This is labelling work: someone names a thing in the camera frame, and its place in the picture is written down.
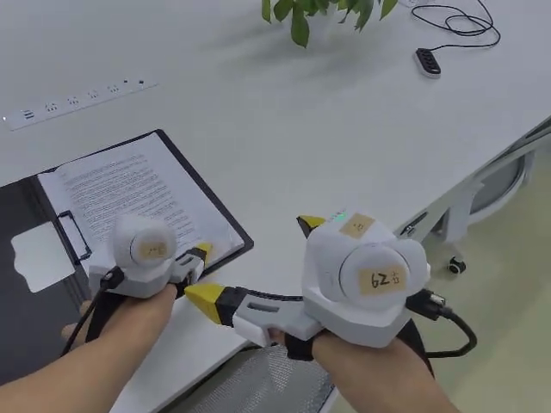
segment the black remote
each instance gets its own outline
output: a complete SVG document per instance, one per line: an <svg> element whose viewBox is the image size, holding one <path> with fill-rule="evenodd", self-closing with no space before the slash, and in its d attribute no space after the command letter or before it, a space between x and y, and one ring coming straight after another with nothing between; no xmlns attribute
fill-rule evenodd
<svg viewBox="0 0 551 413"><path fill-rule="evenodd" d="M417 49L413 55L421 73L431 79L438 79L442 71L434 54L429 49Z"/></svg>

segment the green leaf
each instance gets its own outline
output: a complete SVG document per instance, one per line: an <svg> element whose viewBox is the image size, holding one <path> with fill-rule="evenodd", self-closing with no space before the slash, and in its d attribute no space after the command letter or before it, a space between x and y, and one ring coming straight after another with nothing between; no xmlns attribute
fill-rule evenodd
<svg viewBox="0 0 551 413"><path fill-rule="evenodd" d="M295 2L297 2L309 15L315 15L316 11L318 11L318 5L314 0L295 0Z"/></svg>
<svg viewBox="0 0 551 413"><path fill-rule="evenodd" d="M319 12L322 15L327 15L327 8L329 7L329 0L314 0L318 6Z"/></svg>
<svg viewBox="0 0 551 413"><path fill-rule="evenodd" d="M293 4L293 20L291 21L291 38L294 43L299 46L308 46L308 38L310 37L310 28L308 21L304 16L304 9L300 4Z"/></svg>
<svg viewBox="0 0 551 413"><path fill-rule="evenodd" d="M348 15L350 14L350 10L348 10L346 12L346 14L344 15L344 17L338 22L338 24L343 24L344 22L346 22L346 17L348 17Z"/></svg>
<svg viewBox="0 0 551 413"><path fill-rule="evenodd" d="M274 6L274 16L279 22L283 22L293 8L293 0L279 0Z"/></svg>
<svg viewBox="0 0 551 413"><path fill-rule="evenodd" d="M381 7L381 20L388 16L388 13L393 11L398 0L384 0Z"/></svg>
<svg viewBox="0 0 551 413"><path fill-rule="evenodd" d="M262 0L262 18L268 23L272 22L272 11L270 0Z"/></svg>
<svg viewBox="0 0 551 413"><path fill-rule="evenodd" d="M358 20L356 21L356 30L359 30L360 32L363 30L363 27L366 25L366 23L369 20L369 17L371 16L371 12L373 11L373 1L374 0L360 0L360 16L358 17Z"/></svg>
<svg viewBox="0 0 551 413"><path fill-rule="evenodd" d="M346 9L348 10L349 13L351 10L354 9L354 7L356 7L358 2L359 0L346 0Z"/></svg>

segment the white paper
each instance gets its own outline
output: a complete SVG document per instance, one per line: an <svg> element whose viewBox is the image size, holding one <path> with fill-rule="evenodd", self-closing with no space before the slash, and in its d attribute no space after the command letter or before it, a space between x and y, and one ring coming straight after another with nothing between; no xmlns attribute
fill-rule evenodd
<svg viewBox="0 0 551 413"><path fill-rule="evenodd" d="M32 293L52 286L75 272L51 222L13 237L11 245L15 252L15 271L25 278Z"/></svg>
<svg viewBox="0 0 551 413"><path fill-rule="evenodd" d="M243 245L155 133L67 163L39 178L55 212L73 212L92 251L107 239L115 216L121 213L163 219L176 232L178 253L199 242L212 243L211 263ZM82 241L64 228L75 250L82 249Z"/></svg>

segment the desk surface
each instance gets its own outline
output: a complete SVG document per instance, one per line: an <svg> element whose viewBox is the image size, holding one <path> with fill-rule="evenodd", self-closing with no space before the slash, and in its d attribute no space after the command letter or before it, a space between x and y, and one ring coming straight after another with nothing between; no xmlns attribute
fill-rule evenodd
<svg viewBox="0 0 551 413"><path fill-rule="evenodd" d="M256 242L211 280L298 293L297 214L356 200L397 228L551 114L551 3L486 3L502 43L439 52L434 81L414 50L456 39L404 7L361 35L335 25L304 51L259 0L9 0L0 114L118 78L160 85L15 133L0 125L0 185L162 127ZM180 300L114 412L158 409L242 344Z"/></svg>

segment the finger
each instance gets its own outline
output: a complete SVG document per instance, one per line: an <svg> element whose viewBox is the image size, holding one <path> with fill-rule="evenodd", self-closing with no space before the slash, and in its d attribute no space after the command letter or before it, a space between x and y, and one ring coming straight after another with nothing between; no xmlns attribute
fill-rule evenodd
<svg viewBox="0 0 551 413"><path fill-rule="evenodd" d="M61 336L63 337L64 340L66 341L69 340L69 337L71 336L72 332L75 330L75 327L77 327L77 323L66 325L61 330Z"/></svg>
<svg viewBox="0 0 551 413"><path fill-rule="evenodd" d="M269 329L269 338L278 344L285 344L285 333L275 329Z"/></svg>
<svg viewBox="0 0 551 413"><path fill-rule="evenodd" d="M92 302L91 301L84 301L81 305L80 305L80 310L78 312L80 312L80 315L83 316L84 313L90 308L90 304Z"/></svg>

